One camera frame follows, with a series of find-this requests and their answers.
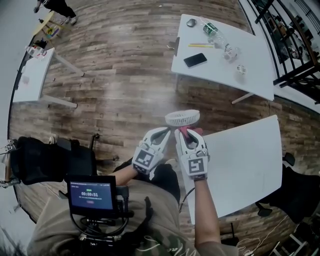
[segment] smartphone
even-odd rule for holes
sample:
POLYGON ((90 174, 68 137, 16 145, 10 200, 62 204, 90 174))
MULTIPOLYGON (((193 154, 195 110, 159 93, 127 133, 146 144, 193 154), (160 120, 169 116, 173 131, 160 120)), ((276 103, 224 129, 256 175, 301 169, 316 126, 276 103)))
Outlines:
POLYGON ((206 61, 207 61, 207 58, 204 56, 203 53, 199 53, 184 59, 184 62, 188 66, 188 68, 191 68, 195 65, 198 65, 206 61))

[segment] white table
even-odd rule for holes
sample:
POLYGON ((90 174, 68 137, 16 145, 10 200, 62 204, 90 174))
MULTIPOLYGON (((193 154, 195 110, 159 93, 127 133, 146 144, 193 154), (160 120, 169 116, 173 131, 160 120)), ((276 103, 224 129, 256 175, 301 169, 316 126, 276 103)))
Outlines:
MULTIPOLYGON (((270 57, 266 42, 236 27, 208 19, 224 34, 231 47, 238 47, 241 50, 232 63, 229 63, 223 58, 225 49, 188 46, 192 43, 208 43, 208 36, 203 32, 199 22, 194 27, 186 25, 188 20, 197 18, 197 16, 186 14, 181 16, 177 56, 173 56, 171 71, 178 75, 205 79, 248 92, 243 97, 234 100, 232 104, 252 95, 273 101, 273 70, 267 61, 270 57), (207 62, 187 67, 184 59, 200 53, 204 54, 207 62), (237 73, 238 65, 244 65, 247 68, 246 75, 237 73)), ((177 76, 176 89, 178 89, 178 81, 177 76)))
POLYGON ((55 48, 47 51, 43 59, 31 58, 29 59, 21 74, 18 89, 14 91, 13 102, 50 102, 65 105, 71 108, 76 108, 78 105, 63 99, 55 98, 49 95, 43 95, 42 89, 45 83, 46 75, 52 57, 55 57, 59 62, 66 65, 73 72, 79 76, 84 76, 85 73, 79 68, 72 65, 70 62, 55 53, 55 48))
MULTIPOLYGON (((207 182, 218 217, 254 204, 280 188, 282 147, 276 115, 204 136, 204 140, 210 154, 207 182)), ((195 184, 180 167, 188 192, 195 184)), ((194 191, 187 200, 194 224, 194 191)))

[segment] water bottle label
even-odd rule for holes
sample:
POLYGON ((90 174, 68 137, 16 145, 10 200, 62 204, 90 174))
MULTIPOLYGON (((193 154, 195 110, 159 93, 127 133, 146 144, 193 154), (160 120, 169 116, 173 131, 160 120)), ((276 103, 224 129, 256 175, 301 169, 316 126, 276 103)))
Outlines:
POLYGON ((218 29, 212 24, 212 23, 207 23, 204 27, 203 27, 203 31, 208 35, 214 35, 215 33, 217 33, 218 29))

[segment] mouse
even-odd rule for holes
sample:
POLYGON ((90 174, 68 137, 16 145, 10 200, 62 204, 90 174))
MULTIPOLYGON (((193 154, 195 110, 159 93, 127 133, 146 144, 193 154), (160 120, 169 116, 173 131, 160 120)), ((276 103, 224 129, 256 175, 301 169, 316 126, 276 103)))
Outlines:
POLYGON ((194 18, 189 19, 186 25, 190 28, 194 27, 197 24, 197 21, 194 18))

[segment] wooden floor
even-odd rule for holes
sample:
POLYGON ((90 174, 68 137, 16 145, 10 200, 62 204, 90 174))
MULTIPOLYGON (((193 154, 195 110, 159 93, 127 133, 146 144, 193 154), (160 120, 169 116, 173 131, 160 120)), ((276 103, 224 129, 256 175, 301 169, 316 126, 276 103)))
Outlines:
MULTIPOLYGON (((164 116, 173 111, 200 110, 199 126, 205 134, 276 114, 283 152, 294 154, 299 172, 319 171, 318 114, 279 98, 270 102, 254 96, 232 105, 231 101, 243 92, 196 78, 183 77, 178 92, 174 90, 175 76, 170 71, 173 52, 166 45, 177 37, 181 14, 204 16, 249 31, 236 0, 70 0, 67 3, 79 20, 54 43, 57 52, 85 71, 85 76, 78 77, 60 63, 52 62, 43 92, 78 103, 78 108, 14 103, 10 138, 31 136, 48 142, 49 136, 57 135, 78 139, 88 146, 90 136, 99 133, 102 136, 94 147, 96 157, 119 155, 117 164, 120 164, 132 157, 146 131, 165 125, 164 116)), ((168 158, 172 156, 176 156, 173 144, 167 152, 168 158)), ((100 170, 106 174, 113 167, 100 170)), ((185 194, 181 174, 179 177, 185 194)), ((64 183, 46 185, 55 193, 66 190, 64 183)), ((34 220, 53 195, 39 184, 18 185, 16 191, 34 220)), ((192 240, 194 229, 187 206, 180 215, 180 227, 192 240)), ((221 233, 230 232, 232 222, 240 240, 260 238, 262 241, 286 216, 276 208, 265 218, 257 216, 257 212, 251 205, 220 218, 221 233)), ((287 217, 254 254, 270 250, 294 228, 287 217)), ((258 242, 246 240, 239 247, 244 245, 246 250, 253 250, 258 242)))

